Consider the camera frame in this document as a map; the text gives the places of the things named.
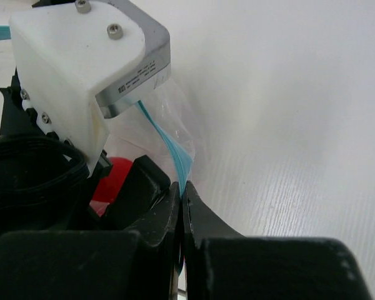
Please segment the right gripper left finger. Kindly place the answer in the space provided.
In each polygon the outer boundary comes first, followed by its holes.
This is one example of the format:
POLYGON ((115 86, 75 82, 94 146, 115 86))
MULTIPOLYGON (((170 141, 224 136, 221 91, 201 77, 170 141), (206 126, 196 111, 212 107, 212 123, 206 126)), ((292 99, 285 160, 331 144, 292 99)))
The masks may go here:
POLYGON ((0 237, 0 299, 176 299, 179 186, 122 231, 0 237))

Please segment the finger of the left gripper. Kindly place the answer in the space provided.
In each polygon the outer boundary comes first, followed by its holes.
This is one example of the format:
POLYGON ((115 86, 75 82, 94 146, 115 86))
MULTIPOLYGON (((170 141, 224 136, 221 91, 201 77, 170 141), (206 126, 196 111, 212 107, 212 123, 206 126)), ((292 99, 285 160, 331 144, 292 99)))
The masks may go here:
POLYGON ((151 158, 147 155, 136 158, 117 198, 101 216, 103 227, 127 228, 148 212, 170 185, 168 175, 151 158))

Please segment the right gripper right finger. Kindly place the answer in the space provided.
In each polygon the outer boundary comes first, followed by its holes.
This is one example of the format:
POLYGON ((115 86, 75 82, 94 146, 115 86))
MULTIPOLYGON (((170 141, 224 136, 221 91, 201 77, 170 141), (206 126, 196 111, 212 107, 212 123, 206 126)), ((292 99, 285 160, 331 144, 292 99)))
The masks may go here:
POLYGON ((246 237, 201 200, 182 199, 188 299, 371 299, 358 263, 326 237, 246 237))

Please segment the clear zip top bag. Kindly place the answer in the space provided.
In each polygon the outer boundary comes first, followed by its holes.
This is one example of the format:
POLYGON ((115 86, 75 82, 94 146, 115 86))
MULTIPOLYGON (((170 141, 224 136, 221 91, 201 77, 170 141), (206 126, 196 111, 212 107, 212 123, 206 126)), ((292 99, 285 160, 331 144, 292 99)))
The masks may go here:
MULTIPOLYGON (((0 26, 0 41, 10 40, 9 26, 0 26)), ((156 130, 162 139, 162 142, 167 147, 167 151, 171 156, 172 163, 177 173, 179 185, 179 199, 183 198, 186 188, 186 183, 191 172, 194 161, 194 155, 190 155, 181 144, 179 144, 170 134, 168 134, 155 119, 151 116, 142 101, 135 104, 137 110, 147 119, 151 126, 156 130)))

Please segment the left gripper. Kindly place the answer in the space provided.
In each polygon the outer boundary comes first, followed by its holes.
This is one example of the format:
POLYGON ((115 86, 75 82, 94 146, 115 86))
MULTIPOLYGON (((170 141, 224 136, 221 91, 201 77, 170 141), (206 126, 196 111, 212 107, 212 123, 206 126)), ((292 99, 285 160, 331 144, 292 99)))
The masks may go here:
POLYGON ((0 125, 0 236, 12 231, 85 229, 93 217, 89 203, 113 164, 102 152, 92 174, 82 154, 54 132, 37 125, 35 109, 17 74, 4 98, 0 125))

